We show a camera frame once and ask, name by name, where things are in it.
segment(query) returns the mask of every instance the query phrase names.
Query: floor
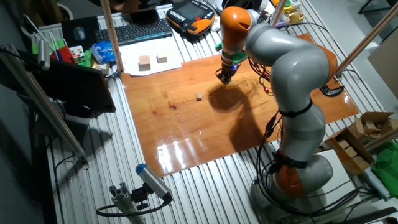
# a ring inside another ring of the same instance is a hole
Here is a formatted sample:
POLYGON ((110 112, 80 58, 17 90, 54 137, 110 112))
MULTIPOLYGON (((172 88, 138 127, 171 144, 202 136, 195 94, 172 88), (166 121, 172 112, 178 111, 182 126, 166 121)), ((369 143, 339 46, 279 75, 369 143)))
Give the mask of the floor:
MULTIPOLYGON (((310 2, 346 55, 364 39, 388 12, 369 12, 359 15, 357 12, 366 2, 365 0, 310 0, 310 2)), ((385 0, 373 0, 366 10, 383 7, 388 7, 385 0)), ((353 62, 384 109, 395 112, 392 115, 393 119, 398 119, 398 100, 370 64, 368 57, 397 26, 398 17, 395 17, 353 62)))

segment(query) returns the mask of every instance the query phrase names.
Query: black keyboard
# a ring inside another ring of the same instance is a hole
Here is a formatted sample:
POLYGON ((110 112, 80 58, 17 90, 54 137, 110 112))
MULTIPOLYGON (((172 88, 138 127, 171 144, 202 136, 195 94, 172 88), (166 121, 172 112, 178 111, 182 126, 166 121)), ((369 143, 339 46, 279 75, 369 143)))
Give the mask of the black keyboard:
MULTIPOLYGON (((167 19, 157 19, 150 24, 129 24, 115 27, 115 30, 120 46, 173 35, 167 19)), ((107 29, 94 31, 94 35, 97 43, 110 40, 107 29)))

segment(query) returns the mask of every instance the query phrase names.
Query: black screen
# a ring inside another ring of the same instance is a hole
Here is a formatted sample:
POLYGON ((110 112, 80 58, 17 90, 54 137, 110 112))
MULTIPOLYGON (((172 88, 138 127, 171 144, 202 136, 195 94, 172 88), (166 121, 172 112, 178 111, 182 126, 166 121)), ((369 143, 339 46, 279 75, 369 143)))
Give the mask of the black screen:
POLYGON ((194 20, 196 17, 201 16, 203 13, 205 13, 204 10, 194 6, 192 3, 188 3, 182 6, 181 8, 177 9, 177 12, 179 12, 181 16, 189 20, 194 20))

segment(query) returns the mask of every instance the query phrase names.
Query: desk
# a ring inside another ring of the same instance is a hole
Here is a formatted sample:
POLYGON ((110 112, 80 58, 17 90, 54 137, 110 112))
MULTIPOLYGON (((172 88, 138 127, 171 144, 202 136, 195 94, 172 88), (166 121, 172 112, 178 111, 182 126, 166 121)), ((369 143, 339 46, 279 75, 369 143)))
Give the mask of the desk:
MULTIPOLYGON (((161 17, 164 17, 167 9, 167 7, 159 9, 161 17)), ((309 0, 302 0, 301 10, 306 15, 304 22, 315 22, 325 26, 309 0)), ((115 14, 113 19, 117 26, 123 26, 128 18, 115 14)), ((106 29, 103 16, 98 17, 98 22, 100 29, 106 29)), ((315 43, 332 49, 338 56, 339 62, 345 57, 345 53, 339 50, 331 37, 317 27, 292 26, 287 32, 291 35, 308 32, 315 43)), ((203 38, 194 39, 186 39, 174 33, 172 38, 175 39, 184 62, 218 55, 213 48, 220 42, 220 35, 217 32, 206 32, 203 38)), ((361 114, 365 111, 382 110, 377 98, 359 75, 345 72, 341 83, 346 87, 347 93, 361 114)), ((58 223, 63 223, 62 217, 65 223, 129 223, 125 218, 105 218, 95 213, 96 208, 112 204, 108 190, 110 185, 118 185, 121 181, 125 181, 130 190, 142 185, 135 168, 145 162, 123 83, 119 78, 112 78, 108 80, 108 85, 117 109, 115 113, 97 114, 90 121, 89 134, 83 140, 90 168, 84 170, 75 167, 71 162, 66 162, 57 169, 60 190, 59 194, 54 190, 53 198, 58 223), (111 139, 104 141, 103 133, 110 133, 111 139)), ((353 117, 349 117, 328 124, 325 138, 352 122, 353 117)), ((278 144, 274 141, 266 147, 273 150, 278 148, 278 144)), ((47 152, 50 167, 72 154, 68 146, 58 139, 47 152)), ((254 167, 256 155, 256 149, 252 148, 163 177, 162 180, 173 192, 174 202, 158 212, 144 215, 146 222, 148 224, 259 223, 258 213, 253 210, 248 193, 251 181, 256 176, 254 167)), ((262 154, 262 161, 268 163, 265 154, 262 154)), ((50 175, 55 189, 52 169, 50 175)), ((150 195, 148 204, 150 208, 155 208, 160 205, 160 201, 156 196, 150 195)), ((344 216, 349 210, 350 207, 345 209, 345 213, 341 212, 337 216, 344 216)), ((336 215, 326 216, 324 221, 319 220, 317 224, 326 223, 335 217, 336 215)), ((282 223, 289 224, 305 221, 306 224, 311 223, 307 218, 294 215, 281 220, 282 223)))
MULTIPOLYGON (((303 38, 311 41, 308 34, 303 38)), ((278 110, 274 97, 258 84, 248 61, 227 86, 215 76, 220 67, 215 55, 145 77, 122 74, 145 162, 158 176, 261 144, 264 127, 278 110), (196 93, 203 93, 202 101, 196 101, 196 93)), ((331 88, 339 85, 330 82, 331 88)), ((345 91, 330 98, 316 89, 311 96, 326 123, 359 113, 345 91)), ((277 139, 279 128, 269 141, 277 139)))

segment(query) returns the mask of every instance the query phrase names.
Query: wooden board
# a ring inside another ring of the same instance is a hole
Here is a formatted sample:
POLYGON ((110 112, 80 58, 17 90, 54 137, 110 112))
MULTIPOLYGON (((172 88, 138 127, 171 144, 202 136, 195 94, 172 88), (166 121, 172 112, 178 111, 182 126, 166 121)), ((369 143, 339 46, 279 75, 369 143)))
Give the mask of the wooden board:
MULTIPOLYGON (((264 92, 248 61, 227 86, 216 78, 220 67, 216 55, 154 75, 121 75, 145 162, 158 176, 260 145, 278 110, 275 99, 264 92), (203 93, 202 101, 197 93, 203 93)), ((327 123, 359 113, 345 91, 329 98, 316 89, 311 96, 327 123)), ((269 141, 277 139, 279 128, 269 141)))

